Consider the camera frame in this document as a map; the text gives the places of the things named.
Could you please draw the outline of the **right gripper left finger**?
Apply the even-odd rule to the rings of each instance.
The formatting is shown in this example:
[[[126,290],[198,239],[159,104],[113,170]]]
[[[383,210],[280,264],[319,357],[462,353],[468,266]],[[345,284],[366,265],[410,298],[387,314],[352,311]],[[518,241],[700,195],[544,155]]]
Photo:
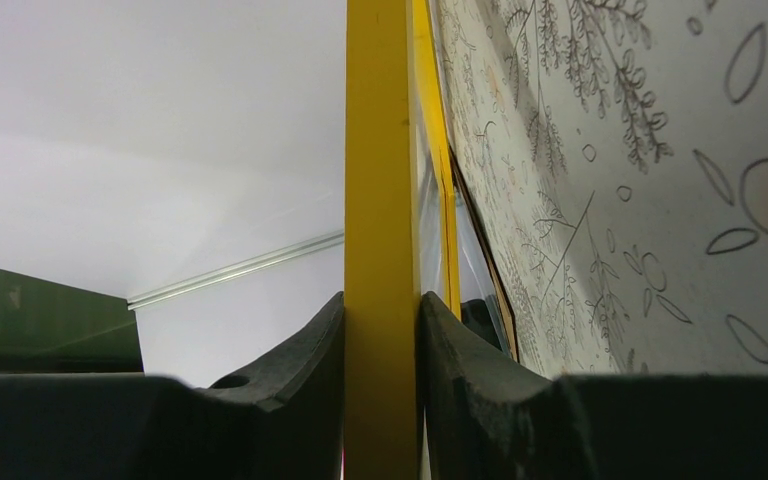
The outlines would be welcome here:
[[[344,297],[207,388],[0,374],[0,479],[337,479]]]

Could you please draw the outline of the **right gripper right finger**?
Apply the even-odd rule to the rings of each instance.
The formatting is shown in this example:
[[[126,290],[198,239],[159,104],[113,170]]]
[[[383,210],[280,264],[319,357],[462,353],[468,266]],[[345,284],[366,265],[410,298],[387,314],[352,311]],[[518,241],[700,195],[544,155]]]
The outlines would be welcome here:
[[[768,479],[768,376],[543,378],[420,302],[436,479]]]

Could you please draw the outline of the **yellow wooden picture frame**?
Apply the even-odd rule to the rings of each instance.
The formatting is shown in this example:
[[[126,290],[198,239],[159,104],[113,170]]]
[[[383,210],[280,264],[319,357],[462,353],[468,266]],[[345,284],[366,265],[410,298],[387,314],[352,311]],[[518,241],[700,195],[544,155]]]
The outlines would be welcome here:
[[[345,64],[345,475],[417,479],[420,139],[446,146],[429,1],[351,1]]]

